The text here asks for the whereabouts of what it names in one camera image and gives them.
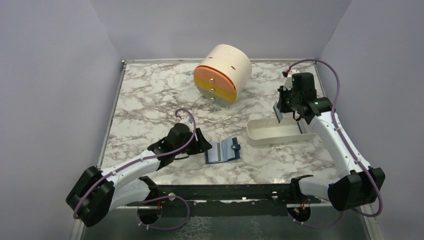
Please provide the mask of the white rectangular plastic tray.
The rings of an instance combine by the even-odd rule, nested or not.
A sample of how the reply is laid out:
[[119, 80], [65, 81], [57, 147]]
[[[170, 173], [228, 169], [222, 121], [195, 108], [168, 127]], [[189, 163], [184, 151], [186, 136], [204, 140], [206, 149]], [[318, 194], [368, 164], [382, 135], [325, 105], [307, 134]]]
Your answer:
[[304, 120], [299, 122], [288, 117], [252, 119], [246, 123], [247, 143], [251, 146], [287, 144], [313, 140], [317, 134]]

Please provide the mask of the blue card holder wallet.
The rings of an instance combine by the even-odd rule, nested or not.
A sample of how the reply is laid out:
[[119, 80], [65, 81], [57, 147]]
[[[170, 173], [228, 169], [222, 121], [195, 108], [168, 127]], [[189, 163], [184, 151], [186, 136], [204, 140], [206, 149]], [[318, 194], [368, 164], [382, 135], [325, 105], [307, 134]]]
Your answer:
[[226, 163], [241, 158], [241, 145], [236, 137], [229, 137], [222, 141], [210, 141], [211, 149], [205, 153], [206, 164]]

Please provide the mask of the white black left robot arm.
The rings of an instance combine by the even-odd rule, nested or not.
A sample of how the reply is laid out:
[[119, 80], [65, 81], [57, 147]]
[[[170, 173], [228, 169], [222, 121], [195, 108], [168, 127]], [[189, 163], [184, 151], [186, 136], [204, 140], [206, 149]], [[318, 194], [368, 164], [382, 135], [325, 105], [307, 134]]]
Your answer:
[[152, 205], [157, 200], [157, 191], [141, 177], [170, 165], [180, 154], [202, 154], [212, 147], [200, 128], [191, 130], [185, 123], [176, 123], [167, 136], [136, 157], [104, 170], [86, 168], [65, 202], [72, 209], [73, 218], [86, 227], [99, 223], [112, 209], [130, 203], [129, 194], [123, 190], [137, 193], [144, 205]]

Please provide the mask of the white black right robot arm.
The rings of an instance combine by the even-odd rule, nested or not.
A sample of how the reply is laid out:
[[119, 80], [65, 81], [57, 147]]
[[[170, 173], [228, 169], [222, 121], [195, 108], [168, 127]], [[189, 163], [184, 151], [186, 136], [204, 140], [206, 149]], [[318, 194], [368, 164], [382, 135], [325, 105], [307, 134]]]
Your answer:
[[289, 199], [300, 204], [313, 196], [329, 201], [341, 212], [379, 200], [386, 178], [384, 171], [372, 167], [359, 153], [343, 130], [332, 102], [327, 97], [318, 97], [314, 75], [301, 72], [287, 76], [278, 92], [276, 112], [292, 113], [296, 121], [305, 120], [322, 140], [339, 177], [338, 180], [313, 175], [295, 177], [290, 181]]

